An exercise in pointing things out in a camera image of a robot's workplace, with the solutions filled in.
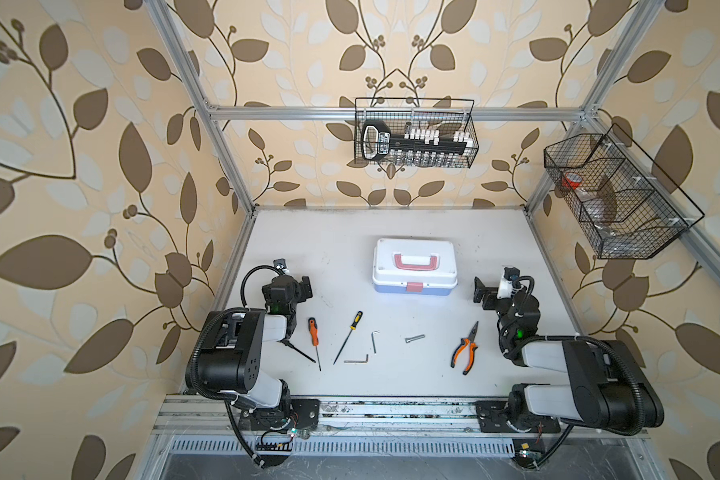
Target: white toolbox lid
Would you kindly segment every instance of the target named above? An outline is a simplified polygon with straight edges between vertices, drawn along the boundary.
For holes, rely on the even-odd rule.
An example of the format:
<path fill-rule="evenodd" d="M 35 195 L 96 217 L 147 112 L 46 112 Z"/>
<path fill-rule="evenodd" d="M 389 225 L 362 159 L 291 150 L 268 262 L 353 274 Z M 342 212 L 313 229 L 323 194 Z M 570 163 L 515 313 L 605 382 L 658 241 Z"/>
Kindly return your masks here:
<path fill-rule="evenodd" d="M 454 245 L 442 240 L 382 238 L 374 252 L 373 281 L 377 285 L 423 283 L 454 288 L 457 284 Z"/>

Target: wallpaper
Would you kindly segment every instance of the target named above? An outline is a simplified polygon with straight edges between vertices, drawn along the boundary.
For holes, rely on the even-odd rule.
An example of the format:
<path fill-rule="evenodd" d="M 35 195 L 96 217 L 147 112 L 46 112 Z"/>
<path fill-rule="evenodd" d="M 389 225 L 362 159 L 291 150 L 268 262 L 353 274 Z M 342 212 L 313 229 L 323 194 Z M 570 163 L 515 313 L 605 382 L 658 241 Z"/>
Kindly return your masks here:
<path fill-rule="evenodd" d="M 630 0 L 168 0 L 212 103 L 581 104 Z"/>
<path fill-rule="evenodd" d="M 254 203 L 293 207 L 524 205 L 544 170 L 542 149 L 564 133 L 560 122 L 477 122 L 480 150 L 467 169 L 353 160 L 346 123 L 232 120 L 223 127 Z"/>
<path fill-rule="evenodd" d="M 655 155 L 720 245 L 720 1 L 666 2 L 622 75 L 601 114 Z M 584 332 L 623 340 L 656 389 L 666 417 L 651 436 L 670 475 L 720 480 L 720 288 L 677 241 L 652 260 L 595 260 L 559 196 L 535 219 Z"/>
<path fill-rule="evenodd" d="M 140 2 L 0 1 L 0 478 L 125 478 L 178 388 L 243 215 L 175 71 Z"/>

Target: wire basket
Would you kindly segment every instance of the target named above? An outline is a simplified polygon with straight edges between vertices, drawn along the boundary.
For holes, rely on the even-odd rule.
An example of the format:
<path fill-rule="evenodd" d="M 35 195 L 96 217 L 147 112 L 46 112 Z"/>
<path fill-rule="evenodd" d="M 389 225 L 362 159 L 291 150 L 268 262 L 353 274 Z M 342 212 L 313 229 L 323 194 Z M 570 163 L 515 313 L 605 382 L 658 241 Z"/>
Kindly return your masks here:
<path fill-rule="evenodd" d="M 410 98 L 355 99 L 355 163 L 470 168 L 480 148 L 472 121 L 474 101 L 436 98 L 409 101 Z M 416 106 L 422 102 L 432 102 L 432 106 Z"/>
<path fill-rule="evenodd" d="M 649 160 L 652 174 L 643 174 L 624 153 L 626 139 Z M 600 259 L 652 258 L 704 217 L 617 124 L 605 134 L 579 134 L 546 147 L 544 168 Z M 698 214 L 682 214 L 674 200 Z"/>

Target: screwdriver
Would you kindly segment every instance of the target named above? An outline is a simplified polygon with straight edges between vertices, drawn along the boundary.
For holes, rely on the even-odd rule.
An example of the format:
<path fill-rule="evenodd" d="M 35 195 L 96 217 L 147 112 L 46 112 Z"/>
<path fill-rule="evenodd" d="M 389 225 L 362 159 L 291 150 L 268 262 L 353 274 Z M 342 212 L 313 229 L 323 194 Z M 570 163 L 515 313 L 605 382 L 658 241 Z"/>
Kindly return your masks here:
<path fill-rule="evenodd" d="M 360 322 L 360 319 L 362 318 L 362 312 L 358 312 L 357 315 L 355 315 L 355 321 L 349 326 L 349 333 L 347 333 L 347 338 L 344 339 L 344 343 L 342 343 L 342 348 L 338 349 L 338 353 L 336 354 L 336 360 L 338 360 L 338 356 L 342 354 L 342 350 L 344 350 L 344 346 L 347 344 L 347 340 L 349 340 L 349 336 L 352 334 L 352 332 L 355 330 L 355 327 L 358 325 L 358 322 Z"/>
<path fill-rule="evenodd" d="M 317 353 L 317 368 L 319 368 L 322 372 L 322 367 L 320 366 L 320 352 L 317 351 L 317 345 L 320 344 L 320 341 L 317 340 L 317 322 L 315 321 L 314 316 L 309 317 L 309 333 L 312 334 L 312 344 L 315 346 L 315 353 Z"/>

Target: orange screwdriver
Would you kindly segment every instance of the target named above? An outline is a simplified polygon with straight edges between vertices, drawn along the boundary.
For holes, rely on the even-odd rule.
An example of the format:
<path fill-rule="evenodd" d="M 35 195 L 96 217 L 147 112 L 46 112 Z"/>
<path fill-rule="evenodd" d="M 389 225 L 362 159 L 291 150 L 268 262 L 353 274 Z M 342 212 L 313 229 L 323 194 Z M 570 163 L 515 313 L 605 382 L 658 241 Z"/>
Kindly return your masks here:
<path fill-rule="evenodd" d="M 320 341 L 317 340 L 317 322 L 315 321 L 314 316 L 309 317 L 309 333 L 312 334 L 312 344 L 315 346 L 315 353 L 317 353 L 317 368 L 319 368 L 322 372 L 322 367 L 320 366 L 320 352 L 317 351 L 317 345 L 320 344 Z"/>

